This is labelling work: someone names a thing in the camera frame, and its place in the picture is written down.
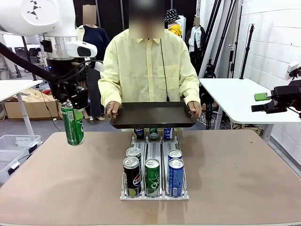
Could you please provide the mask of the person left hand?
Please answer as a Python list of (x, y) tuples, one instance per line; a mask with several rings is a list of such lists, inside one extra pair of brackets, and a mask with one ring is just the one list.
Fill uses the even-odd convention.
[(198, 119), (202, 113), (201, 103), (198, 101), (185, 101), (186, 106), (191, 111), (191, 113)]

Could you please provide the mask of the person right hand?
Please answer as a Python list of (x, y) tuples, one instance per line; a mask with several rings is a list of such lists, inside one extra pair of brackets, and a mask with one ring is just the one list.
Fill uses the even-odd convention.
[(110, 118), (118, 115), (118, 110), (121, 108), (121, 102), (110, 101), (104, 108), (104, 114)]

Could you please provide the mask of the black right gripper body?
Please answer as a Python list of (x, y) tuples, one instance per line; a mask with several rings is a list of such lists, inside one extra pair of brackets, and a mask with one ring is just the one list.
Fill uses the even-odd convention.
[(301, 80), (291, 81), (286, 86), (277, 86), (271, 91), (271, 99), (278, 108), (301, 108)]

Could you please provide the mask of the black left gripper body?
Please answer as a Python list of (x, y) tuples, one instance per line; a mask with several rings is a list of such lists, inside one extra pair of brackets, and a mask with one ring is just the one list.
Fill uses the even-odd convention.
[(72, 97), (78, 93), (80, 86), (76, 82), (50, 82), (49, 83), (53, 97)]

